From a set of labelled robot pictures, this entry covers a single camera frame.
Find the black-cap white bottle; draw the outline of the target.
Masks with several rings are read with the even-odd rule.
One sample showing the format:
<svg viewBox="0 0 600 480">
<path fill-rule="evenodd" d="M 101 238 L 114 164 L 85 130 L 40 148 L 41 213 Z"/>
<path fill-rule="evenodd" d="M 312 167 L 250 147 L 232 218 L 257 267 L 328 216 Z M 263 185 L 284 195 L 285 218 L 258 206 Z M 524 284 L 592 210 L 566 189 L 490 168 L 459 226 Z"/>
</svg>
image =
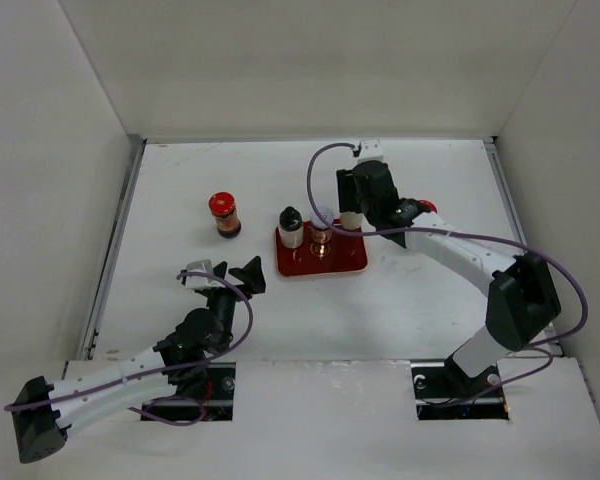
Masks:
<svg viewBox="0 0 600 480">
<path fill-rule="evenodd" d="M 297 209 L 287 206 L 279 214 L 278 233 L 285 248 L 297 249 L 302 245 L 304 223 L 302 215 Z"/>
</svg>

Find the tall red-lid sauce jar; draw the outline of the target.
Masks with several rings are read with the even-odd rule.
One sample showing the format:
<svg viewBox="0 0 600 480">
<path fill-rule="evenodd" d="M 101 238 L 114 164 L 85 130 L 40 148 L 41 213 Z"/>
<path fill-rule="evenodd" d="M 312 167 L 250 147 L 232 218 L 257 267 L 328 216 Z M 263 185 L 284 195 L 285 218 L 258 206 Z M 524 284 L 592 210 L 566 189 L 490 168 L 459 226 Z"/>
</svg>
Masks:
<svg viewBox="0 0 600 480">
<path fill-rule="evenodd" d="M 209 199 L 208 206 L 220 236 L 234 238 L 241 232 L 236 201 L 231 193 L 214 193 Z"/>
</svg>

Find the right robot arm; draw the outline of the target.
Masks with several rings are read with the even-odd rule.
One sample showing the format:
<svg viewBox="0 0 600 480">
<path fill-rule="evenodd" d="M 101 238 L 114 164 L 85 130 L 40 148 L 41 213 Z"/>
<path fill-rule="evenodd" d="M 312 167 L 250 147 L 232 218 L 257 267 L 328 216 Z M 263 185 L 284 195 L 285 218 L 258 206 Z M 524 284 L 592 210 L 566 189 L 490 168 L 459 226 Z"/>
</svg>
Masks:
<svg viewBox="0 0 600 480">
<path fill-rule="evenodd" d="M 485 370 L 526 348 L 561 313 L 544 258 L 502 253 L 453 234 L 434 208 L 399 196 L 386 163 L 368 160 L 338 170 L 336 181 L 342 214 L 363 215 L 382 237 L 437 261 L 486 297 L 484 326 L 445 360 L 443 380 L 451 393 L 469 394 Z"/>
</svg>

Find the grey-lid condiment jar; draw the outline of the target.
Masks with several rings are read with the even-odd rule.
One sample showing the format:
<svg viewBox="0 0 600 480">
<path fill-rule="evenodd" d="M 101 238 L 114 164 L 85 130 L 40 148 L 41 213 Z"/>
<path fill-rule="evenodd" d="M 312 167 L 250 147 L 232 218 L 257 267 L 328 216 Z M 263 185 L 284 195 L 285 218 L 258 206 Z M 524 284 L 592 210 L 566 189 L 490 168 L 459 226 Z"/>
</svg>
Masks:
<svg viewBox="0 0 600 480">
<path fill-rule="evenodd" d="M 317 213 L 311 213 L 309 225 L 310 252 L 316 258 L 325 258 L 330 253 L 333 221 L 334 213 L 328 207 L 321 206 L 318 208 Z"/>
</svg>

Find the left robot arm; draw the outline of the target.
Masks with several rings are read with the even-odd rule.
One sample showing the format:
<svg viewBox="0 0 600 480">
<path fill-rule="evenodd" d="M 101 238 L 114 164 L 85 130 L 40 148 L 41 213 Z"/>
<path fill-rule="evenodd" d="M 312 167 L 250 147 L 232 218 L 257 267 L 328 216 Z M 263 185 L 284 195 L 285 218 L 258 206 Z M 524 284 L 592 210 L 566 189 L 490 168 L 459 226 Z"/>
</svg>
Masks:
<svg viewBox="0 0 600 480">
<path fill-rule="evenodd" d="M 193 262 L 176 278 L 206 303 L 191 310 L 164 339 L 73 380 L 38 376 L 25 383 L 5 408 L 20 463 L 57 453 L 70 437 L 122 410 L 148 418 L 150 408 L 162 400 L 193 399 L 201 393 L 212 362 L 244 341 L 233 335 L 235 309 L 265 292 L 262 260 L 255 256 L 242 267 Z"/>
</svg>

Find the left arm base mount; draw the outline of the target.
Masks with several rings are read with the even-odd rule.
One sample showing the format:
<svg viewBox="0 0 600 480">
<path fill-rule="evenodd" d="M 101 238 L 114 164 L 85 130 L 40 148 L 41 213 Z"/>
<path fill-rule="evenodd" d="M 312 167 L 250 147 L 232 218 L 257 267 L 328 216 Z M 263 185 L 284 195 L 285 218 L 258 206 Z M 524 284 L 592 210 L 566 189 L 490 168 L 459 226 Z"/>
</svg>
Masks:
<svg viewBox="0 0 600 480">
<path fill-rule="evenodd" d="M 165 422 L 186 424 L 202 422 L 225 422 L 233 420 L 234 394 L 236 391 L 236 364 L 212 364 L 205 377 L 187 396 L 165 400 L 151 400 L 141 410 L 159 417 Z"/>
</svg>

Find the squat red-lid sauce jar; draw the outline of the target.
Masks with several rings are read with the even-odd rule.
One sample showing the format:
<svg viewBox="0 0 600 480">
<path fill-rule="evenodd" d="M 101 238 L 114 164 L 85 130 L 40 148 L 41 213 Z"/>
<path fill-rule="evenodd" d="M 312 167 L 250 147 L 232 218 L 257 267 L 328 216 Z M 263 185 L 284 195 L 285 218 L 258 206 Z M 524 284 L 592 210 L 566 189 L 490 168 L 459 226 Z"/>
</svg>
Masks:
<svg viewBox="0 0 600 480">
<path fill-rule="evenodd" d="M 433 203 L 429 202 L 429 201 L 425 201 L 425 200 L 418 200 L 418 201 L 417 201 L 417 204 L 419 205 L 419 208 L 420 208 L 422 211 L 425 211 L 425 212 L 433 212 L 433 213 L 436 213 L 436 212 L 437 212 L 437 208 L 436 208 L 436 206 L 435 206 Z"/>
</svg>

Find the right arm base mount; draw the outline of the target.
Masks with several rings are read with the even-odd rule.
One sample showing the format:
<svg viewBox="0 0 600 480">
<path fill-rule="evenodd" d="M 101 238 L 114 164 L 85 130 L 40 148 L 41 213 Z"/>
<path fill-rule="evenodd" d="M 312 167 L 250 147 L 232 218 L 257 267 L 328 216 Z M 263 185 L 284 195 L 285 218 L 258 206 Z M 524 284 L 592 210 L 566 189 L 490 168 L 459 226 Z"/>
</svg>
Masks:
<svg viewBox="0 0 600 480">
<path fill-rule="evenodd" d="M 476 378 L 456 376 L 443 362 L 413 362 L 410 371 L 420 421 L 509 419 L 496 365 Z"/>
</svg>

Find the black-top salt grinder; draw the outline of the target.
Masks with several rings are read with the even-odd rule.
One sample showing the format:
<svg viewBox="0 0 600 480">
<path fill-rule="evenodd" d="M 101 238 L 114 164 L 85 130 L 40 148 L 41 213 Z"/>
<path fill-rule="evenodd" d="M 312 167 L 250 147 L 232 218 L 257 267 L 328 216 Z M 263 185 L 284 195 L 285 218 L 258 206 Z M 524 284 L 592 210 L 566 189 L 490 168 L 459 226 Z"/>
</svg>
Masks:
<svg viewBox="0 0 600 480">
<path fill-rule="evenodd" d="M 362 224 L 364 220 L 364 215 L 362 213 L 357 212 L 341 212 L 340 213 L 340 228 L 346 234 L 359 234 L 362 233 Z"/>
</svg>

